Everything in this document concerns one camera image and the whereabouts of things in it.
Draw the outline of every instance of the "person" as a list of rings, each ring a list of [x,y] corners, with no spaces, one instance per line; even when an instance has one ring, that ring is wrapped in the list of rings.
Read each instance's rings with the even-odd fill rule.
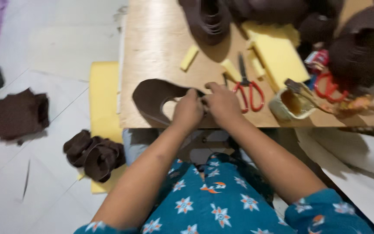
[[[76,234],[373,233],[303,162],[246,120],[234,93],[215,82],[206,88],[212,94],[202,98],[194,89],[187,92],[171,125],[127,168],[92,222]],[[222,153],[209,157],[204,177],[194,165],[176,159],[205,112],[243,148],[263,177],[241,159]],[[267,183],[290,204],[285,220],[261,194]]]

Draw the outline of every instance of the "plywood tabletop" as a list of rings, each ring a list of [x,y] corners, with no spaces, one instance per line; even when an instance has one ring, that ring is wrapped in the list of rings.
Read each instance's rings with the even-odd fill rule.
[[[347,4],[359,0],[348,0],[344,17],[358,11]],[[180,63],[191,45],[199,46],[200,51],[191,64],[188,72],[180,69]],[[125,31],[125,55],[123,61],[121,87],[121,127],[149,128],[163,125],[145,119],[132,101],[132,93],[138,84],[146,79],[159,78],[168,80],[185,87],[198,88],[205,93],[207,82],[224,83],[223,67],[219,64],[229,58],[238,68],[238,52],[243,53],[247,75],[264,91],[267,102],[274,96],[268,83],[257,80],[258,74],[246,59],[249,51],[246,49],[246,39],[236,25],[231,25],[231,33],[220,44],[206,46],[198,44],[188,29],[182,8],[176,0],[130,0],[127,25]],[[229,81],[229,88],[234,83]],[[164,113],[171,119],[175,103],[168,102]],[[257,127],[344,127],[344,126],[374,126],[374,115],[354,116],[338,120],[330,114],[316,110],[309,118],[293,122],[278,122],[270,112],[266,103],[260,112],[248,112],[245,117]],[[217,127],[211,120],[205,120],[201,128]]]

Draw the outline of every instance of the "scissors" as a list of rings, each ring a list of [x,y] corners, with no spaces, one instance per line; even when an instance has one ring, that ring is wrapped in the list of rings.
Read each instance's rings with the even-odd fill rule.
[[[326,82],[326,85],[325,85],[325,91],[324,92],[321,92],[319,90],[319,88],[318,88],[318,83],[322,79],[327,79],[327,82]],[[315,84],[314,84],[314,89],[315,89],[315,92],[317,93],[317,95],[320,98],[325,98],[330,103],[341,102],[349,94],[349,92],[347,90],[344,90],[343,93],[342,93],[342,95],[341,95],[341,97],[339,97],[339,98],[333,98],[333,97],[331,97],[331,95],[338,88],[339,88],[339,85],[333,83],[333,75],[331,74],[331,72],[326,72],[326,73],[323,73],[323,74],[319,75],[318,78],[317,78],[317,81],[315,81]]]
[[[243,61],[243,56],[241,53],[239,53],[239,68],[240,73],[242,75],[242,82],[237,82],[236,86],[233,88],[232,92],[236,93],[238,89],[240,89],[243,97],[243,102],[245,103],[245,109],[242,109],[242,113],[245,114],[249,111],[248,107],[248,101],[245,96],[245,91],[243,89],[244,86],[249,86],[249,102],[251,104],[251,109],[253,112],[258,112],[263,108],[263,105],[265,104],[265,96],[263,95],[262,89],[257,85],[254,81],[249,81],[246,76],[246,69],[245,69],[245,63]],[[258,107],[254,107],[253,105],[253,87],[258,91],[259,95],[261,96],[261,103]]]

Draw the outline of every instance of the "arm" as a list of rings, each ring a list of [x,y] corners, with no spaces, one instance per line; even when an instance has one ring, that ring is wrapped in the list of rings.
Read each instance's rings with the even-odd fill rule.
[[[117,229],[141,226],[178,148],[202,117],[203,106],[197,92],[190,89],[177,104],[172,124],[128,167],[92,221],[103,221]]]
[[[327,188],[303,162],[245,119],[234,93],[214,82],[206,88],[213,94],[203,99],[216,123],[246,151],[282,199],[292,203]]]

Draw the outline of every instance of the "hand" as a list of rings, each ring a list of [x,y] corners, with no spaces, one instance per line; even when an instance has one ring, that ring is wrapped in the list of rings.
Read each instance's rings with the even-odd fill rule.
[[[186,133],[192,132],[204,116],[204,107],[195,89],[187,94],[175,106],[171,125],[180,127]]]
[[[213,94],[206,95],[202,99],[217,125],[227,130],[233,123],[245,119],[235,93],[215,82],[207,83],[205,87],[211,89]]]

